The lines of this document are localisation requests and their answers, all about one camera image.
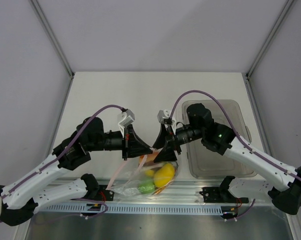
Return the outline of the yellow toy mango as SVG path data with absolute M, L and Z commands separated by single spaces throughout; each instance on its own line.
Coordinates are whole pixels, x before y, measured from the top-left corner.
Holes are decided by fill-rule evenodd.
M 157 188 L 166 186 L 175 176 L 175 167 L 171 163 L 166 163 L 153 176 L 154 185 Z

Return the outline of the yellow toy corn cob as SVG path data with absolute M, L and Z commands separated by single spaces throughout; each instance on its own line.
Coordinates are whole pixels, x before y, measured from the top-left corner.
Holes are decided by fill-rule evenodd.
M 152 178 L 155 175 L 155 170 L 153 169 L 147 169 L 144 171 L 145 176 Z

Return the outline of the clear pink zip top bag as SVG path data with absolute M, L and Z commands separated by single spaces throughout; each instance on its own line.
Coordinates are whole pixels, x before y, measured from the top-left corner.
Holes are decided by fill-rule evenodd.
M 146 156 L 144 157 L 141 165 L 139 165 L 139 159 L 138 159 L 138 163 L 130 163 L 130 161 L 127 160 L 116 170 L 114 175 L 110 178 L 106 189 L 126 197 L 136 197 L 140 195 L 154 195 L 154 192 L 157 189 L 159 189 L 156 186 L 155 186 L 155 191 L 151 194 L 141 194 L 138 190 L 138 186 L 142 183 L 153 182 L 154 184 L 154 177 L 145 176 L 144 171 L 152 169 L 155 172 L 157 172 L 165 164 L 167 163 L 172 164 L 175 168 L 175 175 L 167 185 L 161 187 L 166 189 L 169 185 L 171 185 L 176 180 L 176 177 L 178 176 L 179 173 L 178 159 L 179 158 L 177 157 L 177 161 L 159 162 L 153 166 L 143 166 L 146 160 Z

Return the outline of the green toy custard apple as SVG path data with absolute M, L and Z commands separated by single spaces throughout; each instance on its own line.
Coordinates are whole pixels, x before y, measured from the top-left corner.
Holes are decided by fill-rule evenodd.
M 141 194 L 152 194 L 155 189 L 156 188 L 153 182 L 144 182 L 138 186 L 138 191 Z

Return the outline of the orange toy croissant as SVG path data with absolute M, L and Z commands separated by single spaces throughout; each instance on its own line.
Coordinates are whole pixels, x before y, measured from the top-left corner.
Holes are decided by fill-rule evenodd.
M 158 188 L 158 189 L 154 192 L 154 195 L 160 194 L 164 189 L 165 189 L 164 187 Z

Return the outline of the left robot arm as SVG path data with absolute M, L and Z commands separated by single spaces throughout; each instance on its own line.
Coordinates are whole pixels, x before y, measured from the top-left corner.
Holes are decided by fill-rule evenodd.
M 48 185 L 90 161 L 90 153 L 97 151 L 121 151 L 124 160 L 153 152 L 131 123 L 123 132 L 105 132 L 100 118 L 87 118 L 35 169 L 10 185 L 0 185 L 0 223 L 13 227 L 48 206 L 73 199 L 94 200 L 100 185 L 90 173 L 64 185 Z

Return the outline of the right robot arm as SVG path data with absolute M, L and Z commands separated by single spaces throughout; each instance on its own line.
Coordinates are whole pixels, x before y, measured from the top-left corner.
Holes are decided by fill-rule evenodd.
M 295 168 L 256 149 L 227 125 L 214 121 L 211 111 L 201 103 L 186 109 L 188 124 L 177 128 L 173 114 L 160 110 L 161 124 L 153 144 L 160 150 L 154 162 L 173 162 L 181 154 L 181 146 L 200 140 L 213 153 L 250 167 L 260 180 L 226 176 L 218 187 L 204 187 L 200 194 L 206 203 L 235 203 L 249 199 L 271 201 L 282 212 L 296 215 L 301 207 L 301 166 Z

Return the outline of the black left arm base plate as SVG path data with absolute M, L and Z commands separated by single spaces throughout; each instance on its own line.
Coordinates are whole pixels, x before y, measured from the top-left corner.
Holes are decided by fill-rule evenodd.
M 100 185 L 94 200 L 100 202 L 112 202 L 114 200 L 115 193 L 111 190 L 107 190 L 107 185 Z

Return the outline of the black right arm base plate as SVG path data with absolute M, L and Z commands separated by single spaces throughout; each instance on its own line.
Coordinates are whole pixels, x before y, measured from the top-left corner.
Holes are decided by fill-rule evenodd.
M 220 190 L 219 187 L 214 186 L 203 187 L 199 194 L 203 197 L 203 201 L 205 203 L 249 203 L 249 199 L 247 197 L 236 198 L 235 196 L 231 195 L 227 190 Z

